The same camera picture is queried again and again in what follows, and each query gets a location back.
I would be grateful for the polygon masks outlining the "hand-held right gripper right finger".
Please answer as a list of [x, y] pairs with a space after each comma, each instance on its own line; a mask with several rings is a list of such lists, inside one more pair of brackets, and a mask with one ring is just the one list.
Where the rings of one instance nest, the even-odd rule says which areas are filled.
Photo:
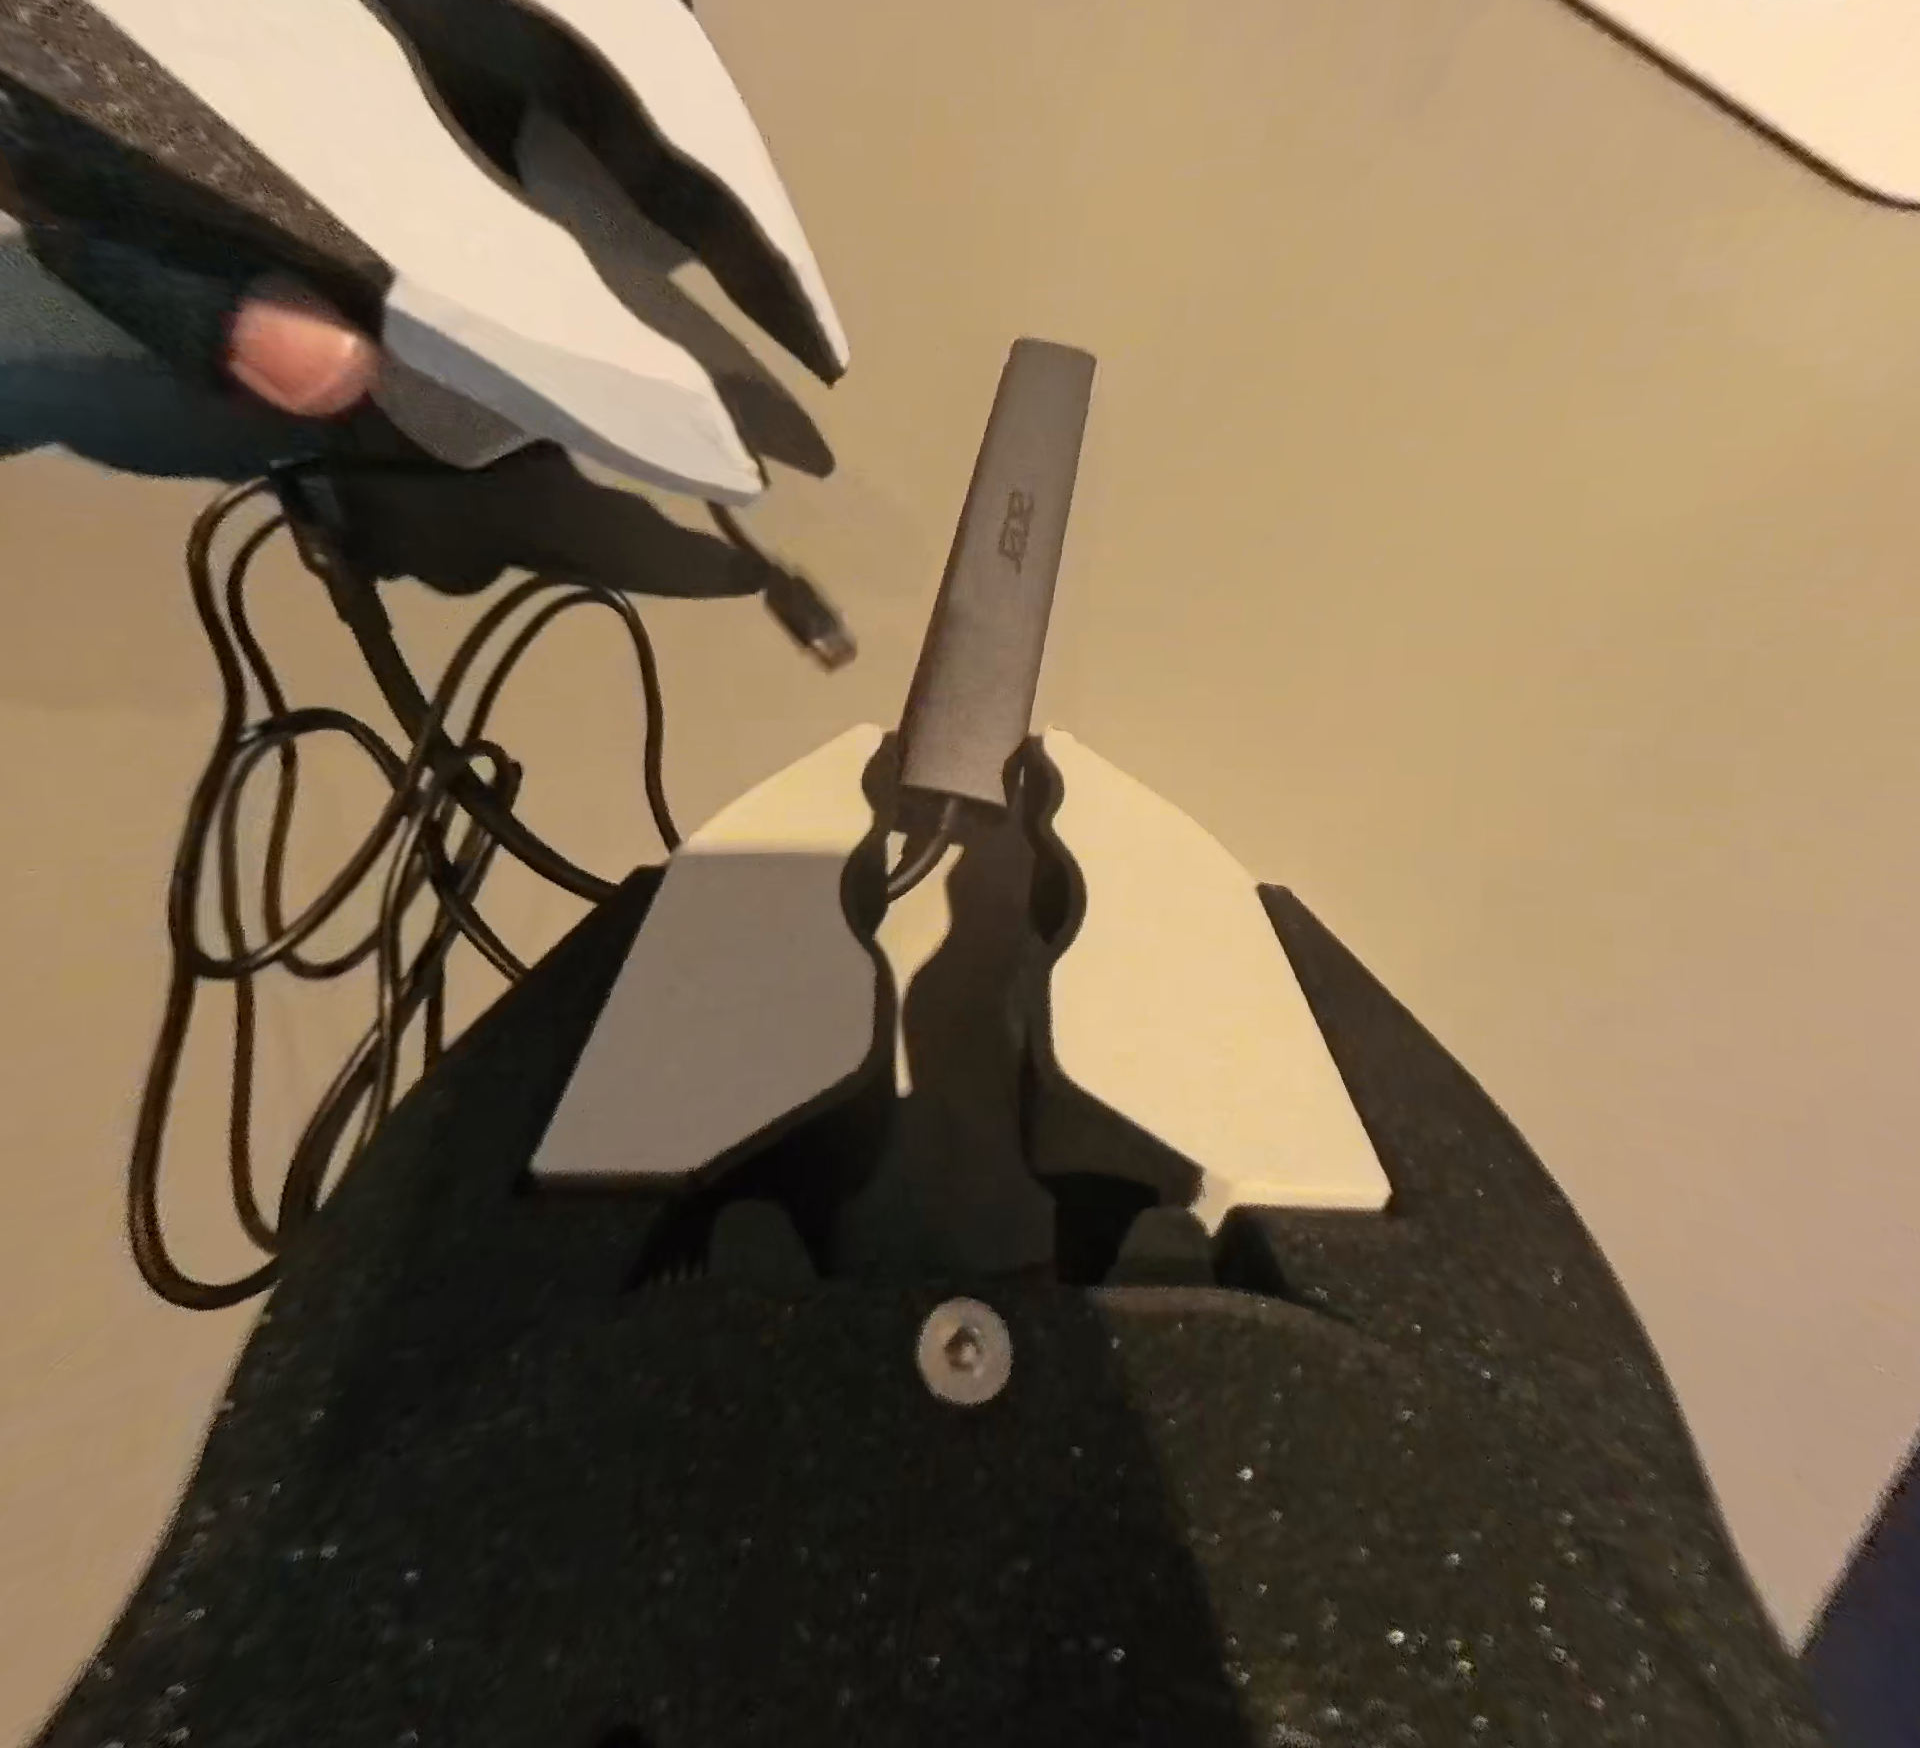
[[1034, 1170], [1190, 1212], [1387, 1208], [1254, 873], [1080, 736], [1048, 729], [1034, 763]]

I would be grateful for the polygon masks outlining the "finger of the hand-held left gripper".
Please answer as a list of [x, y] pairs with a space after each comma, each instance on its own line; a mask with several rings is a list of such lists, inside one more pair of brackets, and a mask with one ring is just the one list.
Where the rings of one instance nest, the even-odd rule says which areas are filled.
[[772, 152], [692, 0], [508, 0], [563, 114], [640, 212], [826, 384], [852, 351]]
[[477, 463], [511, 439], [748, 505], [764, 470], [710, 373], [613, 293], [586, 249], [457, 140], [368, 0], [88, 0], [390, 273], [399, 426]]

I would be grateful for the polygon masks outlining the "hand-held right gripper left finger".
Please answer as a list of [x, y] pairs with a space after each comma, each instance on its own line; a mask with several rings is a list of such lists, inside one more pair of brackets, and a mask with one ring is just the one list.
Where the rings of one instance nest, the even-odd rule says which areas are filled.
[[855, 724], [713, 813], [661, 873], [562, 1090], [538, 1185], [686, 1185], [876, 1049], [891, 736]]

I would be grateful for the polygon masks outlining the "dark blue cloth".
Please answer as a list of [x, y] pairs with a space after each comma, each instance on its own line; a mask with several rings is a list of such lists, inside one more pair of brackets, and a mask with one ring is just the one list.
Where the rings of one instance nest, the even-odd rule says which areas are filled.
[[1805, 1649], [1839, 1745], [1919, 1745], [1919, 1498], [1858, 1546]]

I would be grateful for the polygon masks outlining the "person's left hand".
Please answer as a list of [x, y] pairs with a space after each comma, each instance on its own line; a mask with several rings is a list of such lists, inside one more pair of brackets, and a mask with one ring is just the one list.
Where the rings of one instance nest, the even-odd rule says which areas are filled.
[[4, 243], [5, 454], [243, 481], [326, 443], [375, 376], [375, 341], [299, 283], [71, 223]]

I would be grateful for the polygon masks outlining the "grey usb hub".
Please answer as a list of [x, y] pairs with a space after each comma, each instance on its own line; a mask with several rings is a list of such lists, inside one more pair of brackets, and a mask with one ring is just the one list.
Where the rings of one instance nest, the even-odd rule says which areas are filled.
[[1016, 341], [1004, 362], [898, 726], [907, 795], [1007, 806], [1031, 733], [1092, 411], [1095, 355]]

